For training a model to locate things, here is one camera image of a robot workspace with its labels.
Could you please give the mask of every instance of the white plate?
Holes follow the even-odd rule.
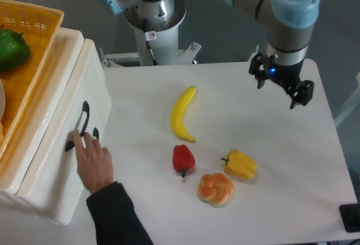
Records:
[[[0,120],[2,119],[2,115],[4,115],[4,110],[5,110],[5,91],[2,82],[0,81]]]

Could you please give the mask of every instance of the plastic vegetable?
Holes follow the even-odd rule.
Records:
[[[258,165],[245,153],[238,151],[237,149],[233,149],[225,158],[221,158],[221,160],[226,162],[224,165],[226,173],[243,179],[251,179],[255,177]]]
[[[198,197],[214,207],[222,207],[234,195],[234,184],[222,173],[206,174],[197,186]]]
[[[22,33],[0,29],[0,71],[14,68],[24,63],[29,57],[30,48],[26,45]]]
[[[173,166],[176,172],[182,173],[183,178],[195,166],[194,156],[186,145],[174,147]]]
[[[183,122],[182,116],[185,112],[186,107],[193,99],[196,93],[196,86],[190,86],[179,96],[176,103],[174,104],[173,111],[171,112],[170,123],[171,129],[174,134],[183,140],[189,141],[191,143],[195,142],[195,137],[189,135],[186,131]]]

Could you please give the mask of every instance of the red bell pepper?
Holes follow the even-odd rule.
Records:
[[[174,147],[173,165],[176,172],[182,173],[183,178],[195,166],[194,156],[186,145]]]

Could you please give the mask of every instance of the cable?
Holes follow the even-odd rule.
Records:
[[[144,34],[146,34],[148,32],[148,28],[147,28],[147,19],[144,18],[143,19],[143,31],[144,31]],[[145,43],[146,43],[146,47],[150,53],[150,56],[151,56],[151,59],[152,59],[152,64],[153,65],[159,65],[158,62],[156,61],[155,59],[155,56],[154,56],[154,53],[151,49],[151,45],[150,45],[150,39],[146,39],[145,37]]]
[[[360,238],[355,239],[354,241],[351,241],[348,245],[353,245],[353,244],[357,243],[358,241],[360,241]]]

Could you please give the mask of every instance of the black sleeve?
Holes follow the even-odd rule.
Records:
[[[95,223],[98,245],[152,244],[121,184],[114,182],[98,190],[86,202]]]

